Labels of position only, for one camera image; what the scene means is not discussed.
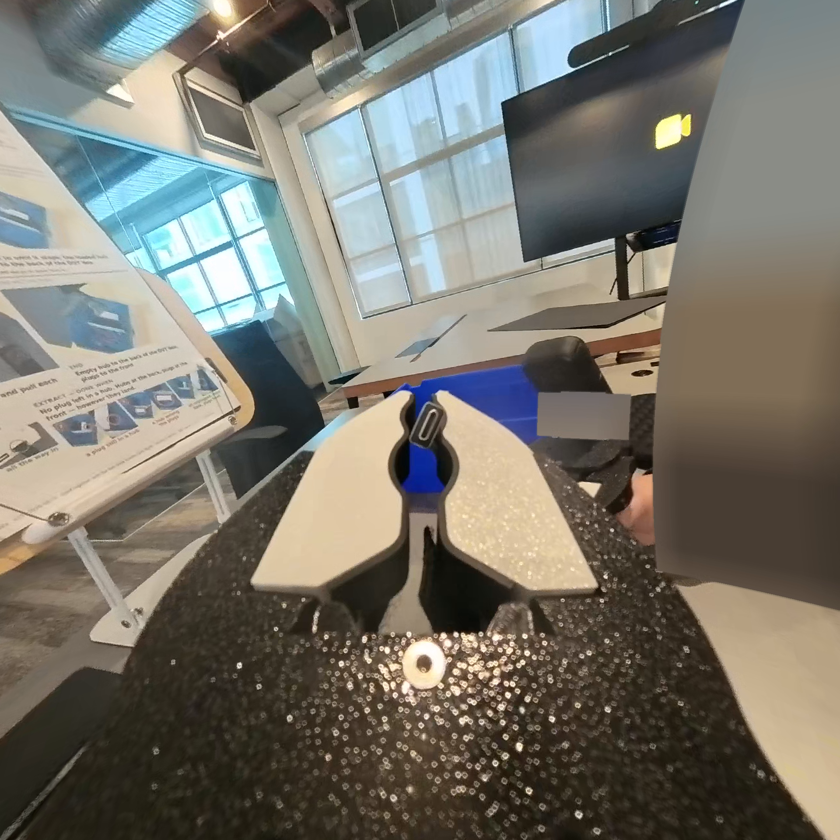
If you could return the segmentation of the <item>black usb cable plug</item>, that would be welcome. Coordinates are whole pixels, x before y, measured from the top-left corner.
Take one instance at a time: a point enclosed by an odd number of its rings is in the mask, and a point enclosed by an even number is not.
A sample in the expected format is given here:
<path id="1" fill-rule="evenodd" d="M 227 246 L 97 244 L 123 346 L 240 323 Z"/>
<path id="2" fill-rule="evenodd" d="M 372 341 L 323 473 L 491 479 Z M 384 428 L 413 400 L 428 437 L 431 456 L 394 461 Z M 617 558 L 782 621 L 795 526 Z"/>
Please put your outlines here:
<path id="1" fill-rule="evenodd" d="M 437 399 L 427 401 L 416 415 L 414 425 L 408 436 L 409 443 L 427 451 L 436 449 L 439 446 L 447 420 L 446 410 Z"/>

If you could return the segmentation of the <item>white instruction board stand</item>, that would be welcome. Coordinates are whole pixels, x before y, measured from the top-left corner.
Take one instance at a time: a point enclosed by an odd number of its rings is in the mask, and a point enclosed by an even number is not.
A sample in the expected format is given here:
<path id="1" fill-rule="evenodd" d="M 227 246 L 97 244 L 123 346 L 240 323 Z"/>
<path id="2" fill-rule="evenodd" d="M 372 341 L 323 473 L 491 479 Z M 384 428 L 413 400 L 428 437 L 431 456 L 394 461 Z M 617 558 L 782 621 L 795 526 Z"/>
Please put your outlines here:
<path id="1" fill-rule="evenodd" d="M 127 597 L 112 579 L 84 528 L 70 532 L 67 538 L 109 608 L 90 631 L 90 640 L 96 644 L 132 648 L 163 595 L 210 536 L 190 542 Z"/>

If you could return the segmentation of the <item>blue plastic bin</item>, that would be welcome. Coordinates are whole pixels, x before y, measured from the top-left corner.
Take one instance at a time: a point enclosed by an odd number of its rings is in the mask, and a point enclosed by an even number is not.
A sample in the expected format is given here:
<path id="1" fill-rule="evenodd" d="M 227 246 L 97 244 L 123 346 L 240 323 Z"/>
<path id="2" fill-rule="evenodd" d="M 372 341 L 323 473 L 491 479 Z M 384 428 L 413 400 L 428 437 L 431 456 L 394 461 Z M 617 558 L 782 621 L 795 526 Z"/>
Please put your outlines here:
<path id="1" fill-rule="evenodd" d="M 538 391 L 520 365 L 442 375 L 418 385 L 404 384 L 398 390 L 414 395 L 416 413 L 433 394 L 447 391 L 498 421 L 524 444 L 531 445 L 538 439 Z M 410 445 L 403 488 L 409 494 L 438 494 L 443 490 L 434 453 Z"/>

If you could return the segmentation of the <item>large black wall monitor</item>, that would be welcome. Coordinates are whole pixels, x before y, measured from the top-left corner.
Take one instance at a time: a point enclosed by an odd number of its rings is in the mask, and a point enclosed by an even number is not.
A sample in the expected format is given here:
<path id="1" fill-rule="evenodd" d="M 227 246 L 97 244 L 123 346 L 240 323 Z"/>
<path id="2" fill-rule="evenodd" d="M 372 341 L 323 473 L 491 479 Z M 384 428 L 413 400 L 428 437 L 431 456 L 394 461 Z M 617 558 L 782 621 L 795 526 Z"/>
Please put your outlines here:
<path id="1" fill-rule="evenodd" d="M 502 103 L 525 261 L 681 220 L 742 5 Z"/>

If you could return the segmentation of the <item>metal air duct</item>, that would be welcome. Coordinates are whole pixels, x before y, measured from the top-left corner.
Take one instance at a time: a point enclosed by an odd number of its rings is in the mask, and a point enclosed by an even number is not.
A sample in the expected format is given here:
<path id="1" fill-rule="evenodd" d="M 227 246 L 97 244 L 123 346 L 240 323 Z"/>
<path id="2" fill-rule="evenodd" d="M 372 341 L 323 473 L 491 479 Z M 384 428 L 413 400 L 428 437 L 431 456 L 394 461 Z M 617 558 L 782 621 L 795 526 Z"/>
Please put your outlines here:
<path id="1" fill-rule="evenodd" d="M 383 70 L 509 1 L 355 1 L 349 28 L 315 49 L 321 91 L 340 98 Z"/>

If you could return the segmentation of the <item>black office chair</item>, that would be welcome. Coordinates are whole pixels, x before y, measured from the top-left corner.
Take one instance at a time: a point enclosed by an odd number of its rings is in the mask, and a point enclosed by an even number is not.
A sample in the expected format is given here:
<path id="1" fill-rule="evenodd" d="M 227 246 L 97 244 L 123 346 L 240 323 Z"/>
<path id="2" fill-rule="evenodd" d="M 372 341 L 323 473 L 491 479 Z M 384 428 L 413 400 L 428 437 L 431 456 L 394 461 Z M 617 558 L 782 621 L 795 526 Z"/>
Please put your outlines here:
<path id="1" fill-rule="evenodd" d="M 324 421 L 316 396 L 262 322 L 219 333 L 214 341 L 255 404 L 244 429 L 215 448 L 236 498 L 241 498 L 323 430 Z"/>
<path id="2" fill-rule="evenodd" d="M 535 343 L 525 353 L 521 367 L 541 393 L 613 393 L 589 348 L 577 337 Z"/>

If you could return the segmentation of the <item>person's right hand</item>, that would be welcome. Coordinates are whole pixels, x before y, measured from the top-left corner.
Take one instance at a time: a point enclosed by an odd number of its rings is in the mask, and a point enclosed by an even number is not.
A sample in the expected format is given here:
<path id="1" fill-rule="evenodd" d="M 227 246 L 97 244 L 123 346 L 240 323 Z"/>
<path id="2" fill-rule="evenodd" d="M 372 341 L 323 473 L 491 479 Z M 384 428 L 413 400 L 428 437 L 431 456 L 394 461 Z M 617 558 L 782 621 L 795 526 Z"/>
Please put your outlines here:
<path id="1" fill-rule="evenodd" d="M 615 515 L 616 520 L 643 546 L 655 544 L 654 475 L 634 476 L 632 495 L 625 508 Z"/>

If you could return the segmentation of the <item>printed instruction board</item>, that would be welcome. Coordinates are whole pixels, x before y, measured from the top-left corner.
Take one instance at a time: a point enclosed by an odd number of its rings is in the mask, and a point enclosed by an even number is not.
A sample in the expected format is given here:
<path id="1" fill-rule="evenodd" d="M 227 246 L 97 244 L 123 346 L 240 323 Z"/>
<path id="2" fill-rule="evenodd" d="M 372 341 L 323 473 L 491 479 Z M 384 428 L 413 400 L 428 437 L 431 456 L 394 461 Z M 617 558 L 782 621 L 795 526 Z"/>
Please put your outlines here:
<path id="1" fill-rule="evenodd" d="M 247 424 L 172 291 L 130 264 L 2 112 L 1 536 L 52 540 Z"/>

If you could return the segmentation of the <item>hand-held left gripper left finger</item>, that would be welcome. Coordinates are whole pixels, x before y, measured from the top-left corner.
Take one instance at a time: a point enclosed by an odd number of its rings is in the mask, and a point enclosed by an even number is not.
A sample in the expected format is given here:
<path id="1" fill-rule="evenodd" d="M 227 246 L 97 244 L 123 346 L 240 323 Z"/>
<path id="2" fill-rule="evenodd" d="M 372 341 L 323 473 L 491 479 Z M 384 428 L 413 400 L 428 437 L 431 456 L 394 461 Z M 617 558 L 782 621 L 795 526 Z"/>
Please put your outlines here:
<path id="1" fill-rule="evenodd" d="M 408 445 L 414 395 L 394 392 L 313 453 L 250 583 L 259 592 L 326 595 L 406 546 L 397 463 Z"/>

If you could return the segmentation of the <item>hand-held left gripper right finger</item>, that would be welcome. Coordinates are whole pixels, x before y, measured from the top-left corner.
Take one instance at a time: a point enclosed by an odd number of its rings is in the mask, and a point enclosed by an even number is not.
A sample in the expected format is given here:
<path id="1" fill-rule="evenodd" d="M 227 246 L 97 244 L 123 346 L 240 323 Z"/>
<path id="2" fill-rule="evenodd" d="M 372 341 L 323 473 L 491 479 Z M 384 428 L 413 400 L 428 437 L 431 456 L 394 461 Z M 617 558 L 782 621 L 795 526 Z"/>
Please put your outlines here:
<path id="1" fill-rule="evenodd" d="M 598 583 L 531 449 L 447 391 L 437 440 L 452 465 L 438 534 L 447 551 L 524 599 L 593 595 Z"/>

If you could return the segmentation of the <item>white conference table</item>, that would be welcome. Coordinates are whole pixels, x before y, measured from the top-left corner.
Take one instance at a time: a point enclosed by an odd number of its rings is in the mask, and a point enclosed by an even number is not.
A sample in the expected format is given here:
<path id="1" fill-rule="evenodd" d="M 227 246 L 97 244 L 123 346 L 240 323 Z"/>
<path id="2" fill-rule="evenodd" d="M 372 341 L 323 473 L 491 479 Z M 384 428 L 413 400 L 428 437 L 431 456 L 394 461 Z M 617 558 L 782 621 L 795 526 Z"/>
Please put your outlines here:
<path id="1" fill-rule="evenodd" d="M 446 326 L 435 343 L 414 356 L 374 363 L 342 387 L 343 397 L 357 407 L 363 396 L 388 396 L 401 385 L 426 379 L 517 364 L 536 342 L 566 335 L 580 337 L 594 356 L 644 350 L 660 342 L 667 289 L 652 291 L 630 301 L 616 301 L 588 284 L 546 291 L 504 301 L 461 318 L 442 318 Z M 560 308 L 623 307 L 631 316 L 614 314 L 590 318 L 594 325 L 573 329 L 546 328 L 544 310 Z"/>

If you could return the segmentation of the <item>black video conference bar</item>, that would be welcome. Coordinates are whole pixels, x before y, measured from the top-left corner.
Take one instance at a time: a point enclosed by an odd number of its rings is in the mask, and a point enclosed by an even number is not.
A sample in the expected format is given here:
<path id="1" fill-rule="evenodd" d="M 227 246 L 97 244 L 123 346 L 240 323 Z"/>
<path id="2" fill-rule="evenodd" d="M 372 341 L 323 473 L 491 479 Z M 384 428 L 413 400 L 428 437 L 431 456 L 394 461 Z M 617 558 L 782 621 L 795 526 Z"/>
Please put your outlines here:
<path id="1" fill-rule="evenodd" d="M 652 37 L 698 18 L 703 14 L 728 7 L 738 2 L 729 1 L 662 1 L 650 11 L 611 28 L 578 45 L 569 52 L 567 63 L 576 70 L 629 46 L 642 43 Z"/>

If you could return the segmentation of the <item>black desk mat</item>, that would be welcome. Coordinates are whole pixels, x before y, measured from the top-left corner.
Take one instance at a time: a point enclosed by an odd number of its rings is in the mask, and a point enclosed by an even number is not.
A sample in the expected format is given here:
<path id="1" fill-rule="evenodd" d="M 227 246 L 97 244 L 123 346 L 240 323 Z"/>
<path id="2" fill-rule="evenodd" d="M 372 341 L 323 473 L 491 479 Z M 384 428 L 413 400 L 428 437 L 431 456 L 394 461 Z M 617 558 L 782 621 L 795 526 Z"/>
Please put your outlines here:
<path id="1" fill-rule="evenodd" d="M 571 331 L 606 329 L 665 304 L 667 294 L 621 301 L 546 308 L 491 328 L 490 332 Z"/>
<path id="2" fill-rule="evenodd" d="M 81 668 L 2 736 L 2 838 L 12 836 L 88 745 L 121 681 L 108 670 Z"/>

